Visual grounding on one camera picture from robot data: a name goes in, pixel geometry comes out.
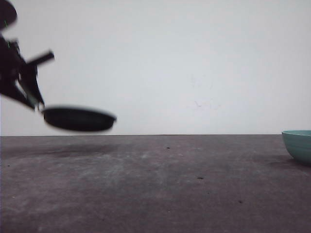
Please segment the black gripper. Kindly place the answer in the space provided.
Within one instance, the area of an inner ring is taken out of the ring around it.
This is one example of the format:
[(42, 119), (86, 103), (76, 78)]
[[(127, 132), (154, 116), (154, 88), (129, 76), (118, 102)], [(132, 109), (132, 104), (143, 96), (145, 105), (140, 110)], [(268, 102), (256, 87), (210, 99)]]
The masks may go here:
[(33, 111), (39, 104), (45, 105), (37, 84), (37, 69), (23, 69), (20, 73), (20, 89), (16, 85), (18, 68), (24, 64), (16, 46), (0, 37), (0, 93), (21, 102)]

